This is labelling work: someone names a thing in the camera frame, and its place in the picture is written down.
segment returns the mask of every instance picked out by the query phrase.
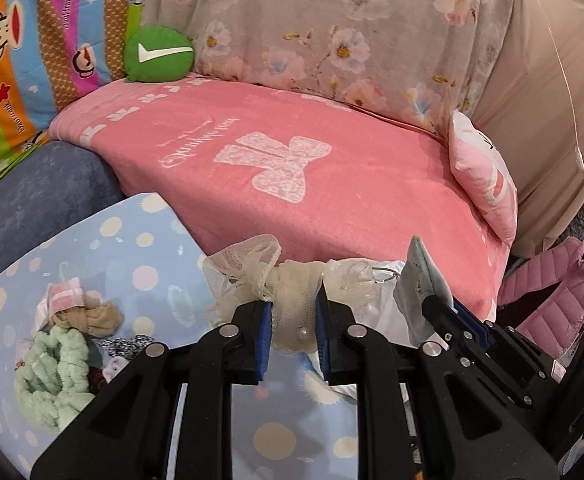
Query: blue gripper pad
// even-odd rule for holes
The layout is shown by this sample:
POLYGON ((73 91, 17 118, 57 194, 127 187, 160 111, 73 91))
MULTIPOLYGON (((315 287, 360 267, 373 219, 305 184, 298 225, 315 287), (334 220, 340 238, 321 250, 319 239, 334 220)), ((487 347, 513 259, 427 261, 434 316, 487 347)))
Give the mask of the blue gripper pad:
POLYGON ((259 382, 263 380, 263 375, 267 370, 269 361, 269 348, 272 345, 272 303, 268 301, 263 308, 259 336, 256 345, 256 378, 259 382))
POLYGON ((318 294, 316 295, 316 327, 315 327, 315 334, 316 334, 316 346, 319 351, 319 363, 321 364, 321 373, 323 374, 323 380, 329 381, 329 377, 331 375, 331 368, 329 366, 329 341, 328 341, 328 334, 327 328, 325 326, 325 315, 323 309, 328 308, 327 304, 328 298, 325 294, 325 289, 323 285, 319 289, 318 294))
POLYGON ((454 298, 454 308, 457 310, 457 315, 463 321, 467 327, 467 330, 471 332, 479 343, 479 346, 483 351, 488 351, 490 348, 489 342, 489 331, 488 328, 481 323, 478 318, 467 310, 466 306, 454 298))

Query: pink puffer jacket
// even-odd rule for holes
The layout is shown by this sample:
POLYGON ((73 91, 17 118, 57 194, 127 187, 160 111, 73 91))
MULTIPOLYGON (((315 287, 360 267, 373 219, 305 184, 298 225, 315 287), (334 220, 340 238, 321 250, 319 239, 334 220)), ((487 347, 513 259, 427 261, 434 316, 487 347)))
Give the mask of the pink puffer jacket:
POLYGON ((501 285, 498 304, 513 303, 551 286, 555 290, 517 332, 558 359, 584 323, 584 241, 569 237, 523 264, 501 285))

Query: green knit fabric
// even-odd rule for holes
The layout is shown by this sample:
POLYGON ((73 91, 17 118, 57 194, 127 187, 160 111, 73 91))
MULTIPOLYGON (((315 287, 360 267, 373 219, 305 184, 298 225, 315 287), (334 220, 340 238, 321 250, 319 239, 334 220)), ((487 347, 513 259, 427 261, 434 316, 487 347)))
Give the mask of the green knit fabric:
POLYGON ((75 329, 37 332, 25 365, 16 370, 16 402, 25 419, 43 430, 62 431, 94 395, 89 393, 88 346, 75 329))

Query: small pillow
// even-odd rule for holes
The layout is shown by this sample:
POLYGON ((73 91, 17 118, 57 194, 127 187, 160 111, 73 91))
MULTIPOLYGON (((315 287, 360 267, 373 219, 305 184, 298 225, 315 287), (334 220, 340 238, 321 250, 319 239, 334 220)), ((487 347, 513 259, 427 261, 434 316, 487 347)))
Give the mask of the small pillow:
POLYGON ((517 188, 491 140, 455 110, 450 125, 450 166, 483 218, 510 247, 517 235, 517 188))
POLYGON ((168 83, 185 77, 194 62, 192 42, 167 27, 146 27, 125 45, 123 65, 128 81, 168 83))

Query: red star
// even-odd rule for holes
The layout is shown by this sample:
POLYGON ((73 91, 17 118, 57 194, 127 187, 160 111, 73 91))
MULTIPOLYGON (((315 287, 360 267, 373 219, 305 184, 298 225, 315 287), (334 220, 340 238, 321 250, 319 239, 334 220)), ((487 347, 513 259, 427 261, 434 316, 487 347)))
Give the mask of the red star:
POLYGON ((5 83, 0 84, 0 104, 3 101, 7 101, 9 99, 9 89, 11 86, 6 85, 5 83))

